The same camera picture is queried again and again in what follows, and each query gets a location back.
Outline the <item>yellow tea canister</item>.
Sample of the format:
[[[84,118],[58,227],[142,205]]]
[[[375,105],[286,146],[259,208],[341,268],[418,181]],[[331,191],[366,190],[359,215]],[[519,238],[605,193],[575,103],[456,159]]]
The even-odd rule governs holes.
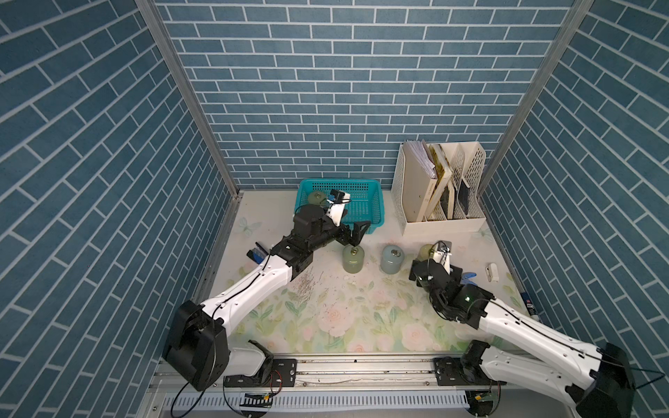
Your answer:
[[[426,244],[423,245],[420,250],[419,254],[416,257],[418,261],[427,261],[431,260],[434,256],[434,245],[433,244]]]

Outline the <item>blue-grey tea canister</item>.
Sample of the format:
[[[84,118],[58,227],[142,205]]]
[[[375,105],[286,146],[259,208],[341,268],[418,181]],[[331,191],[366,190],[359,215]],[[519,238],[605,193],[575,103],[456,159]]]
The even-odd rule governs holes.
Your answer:
[[[389,275],[399,273],[404,263],[405,252],[397,245],[386,245],[382,251],[381,270]]]

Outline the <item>green tea canister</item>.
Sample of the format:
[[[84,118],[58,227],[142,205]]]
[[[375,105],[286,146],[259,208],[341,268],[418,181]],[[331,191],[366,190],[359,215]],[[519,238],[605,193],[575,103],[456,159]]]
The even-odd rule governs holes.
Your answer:
[[[343,269],[347,273],[356,274],[364,266],[365,251],[361,246],[346,245],[343,248]]]
[[[328,195],[323,191],[315,190],[308,195],[308,204],[310,205],[326,205],[328,203]]]

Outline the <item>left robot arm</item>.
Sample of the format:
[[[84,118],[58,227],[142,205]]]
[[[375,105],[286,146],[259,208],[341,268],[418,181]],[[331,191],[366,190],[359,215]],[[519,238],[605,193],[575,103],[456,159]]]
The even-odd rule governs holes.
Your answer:
[[[349,193],[334,189],[323,203],[299,207],[290,235],[251,273],[206,301],[186,301],[178,308],[163,357],[195,390],[204,391],[223,376],[247,376],[258,386],[268,382],[273,354],[255,341],[230,347],[228,338],[261,302],[310,266],[315,251],[332,241],[361,243],[371,223],[344,224],[350,200]]]

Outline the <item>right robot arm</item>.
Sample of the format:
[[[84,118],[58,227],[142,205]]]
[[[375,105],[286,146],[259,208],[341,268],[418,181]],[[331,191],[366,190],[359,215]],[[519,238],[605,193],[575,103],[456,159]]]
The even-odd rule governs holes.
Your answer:
[[[491,334],[524,350],[514,355],[473,340],[463,355],[437,359],[437,374],[470,385],[511,383],[563,402],[580,417],[628,417],[636,385],[625,351],[577,341],[522,315],[491,292],[463,284],[432,260],[414,261],[409,278],[448,322]]]

